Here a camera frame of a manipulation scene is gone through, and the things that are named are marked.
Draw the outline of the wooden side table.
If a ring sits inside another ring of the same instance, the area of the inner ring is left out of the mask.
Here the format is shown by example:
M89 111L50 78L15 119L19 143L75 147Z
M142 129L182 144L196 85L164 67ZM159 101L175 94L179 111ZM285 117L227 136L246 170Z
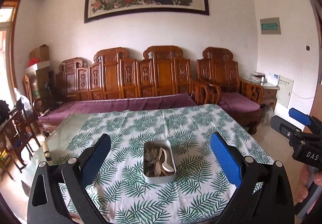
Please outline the wooden side table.
M263 88L263 97L260 103L261 108L264 106L270 106L272 110L275 110L276 103L277 103L277 92L279 90L279 86L274 86L270 83L263 83L263 82L254 82L262 86Z

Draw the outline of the wooden dining chair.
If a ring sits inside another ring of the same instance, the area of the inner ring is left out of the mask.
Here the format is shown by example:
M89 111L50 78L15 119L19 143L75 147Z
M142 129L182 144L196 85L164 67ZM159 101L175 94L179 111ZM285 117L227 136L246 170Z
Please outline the wooden dining chair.
M41 146L32 128L32 122L26 117L25 110L22 106L16 106L9 112L9 119L1 126L1 136L4 136L5 140L9 141L9 145L6 145L5 151L21 173L26 167L25 161L21 156L24 148L27 149L29 158L31 159L34 150L31 148L29 142L33 139L39 148Z

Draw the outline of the cream plastic fork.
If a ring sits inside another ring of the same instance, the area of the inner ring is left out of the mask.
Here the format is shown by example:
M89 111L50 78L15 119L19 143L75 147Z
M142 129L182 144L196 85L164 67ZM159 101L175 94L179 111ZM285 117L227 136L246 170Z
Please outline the cream plastic fork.
M153 155L153 160L151 162L150 172L153 172L155 177L159 177L162 174L162 170L161 170L158 156L154 151L154 149L151 150L151 154Z

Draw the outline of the palm leaf tablecloth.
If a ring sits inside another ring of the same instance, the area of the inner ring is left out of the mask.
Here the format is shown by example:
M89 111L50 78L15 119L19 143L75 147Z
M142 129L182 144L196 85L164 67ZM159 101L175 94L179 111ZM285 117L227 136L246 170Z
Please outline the palm leaf tablecloth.
M94 114L75 136L52 136L49 150L63 164L107 134L111 149L86 191L108 222L197 223L218 216L235 191L211 150L214 133L273 162L217 105Z

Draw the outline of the white wall electrical panel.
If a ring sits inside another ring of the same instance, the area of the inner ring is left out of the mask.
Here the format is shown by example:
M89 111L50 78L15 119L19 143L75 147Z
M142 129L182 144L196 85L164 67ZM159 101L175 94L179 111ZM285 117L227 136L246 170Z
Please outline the white wall electrical panel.
M291 98L292 90L293 90L294 81L283 76L279 76L278 87L277 90L277 102L283 107L287 108L289 105L289 101Z

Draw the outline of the grey utensil tray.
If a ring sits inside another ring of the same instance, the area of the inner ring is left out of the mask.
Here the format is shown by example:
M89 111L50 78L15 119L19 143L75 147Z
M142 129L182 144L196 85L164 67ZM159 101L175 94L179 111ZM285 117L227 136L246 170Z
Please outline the grey utensil tray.
M168 140L148 141L143 147L143 176L148 184L161 185L175 180L176 166Z

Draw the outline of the carved wooden sofa bench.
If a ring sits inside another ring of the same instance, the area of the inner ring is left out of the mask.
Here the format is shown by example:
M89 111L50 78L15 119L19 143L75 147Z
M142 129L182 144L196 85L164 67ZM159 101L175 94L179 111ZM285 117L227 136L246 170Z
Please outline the carved wooden sofa bench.
M72 103L90 107L122 99L189 94L197 105L218 104L222 91L191 77L190 60L177 46L151 46L143 60L130 57L128 49L104 49L88 65L82 58L61 62L54 95L64 101L65 115Z

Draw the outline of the cardboard boxes stack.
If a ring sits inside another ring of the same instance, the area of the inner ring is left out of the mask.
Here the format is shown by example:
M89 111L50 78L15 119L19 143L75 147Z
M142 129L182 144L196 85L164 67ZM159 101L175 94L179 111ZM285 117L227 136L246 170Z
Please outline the cardboard boxes stack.
M29 53L29 61L23 79L30 103L36 99L50 97L50 51L49 46L41 45Z

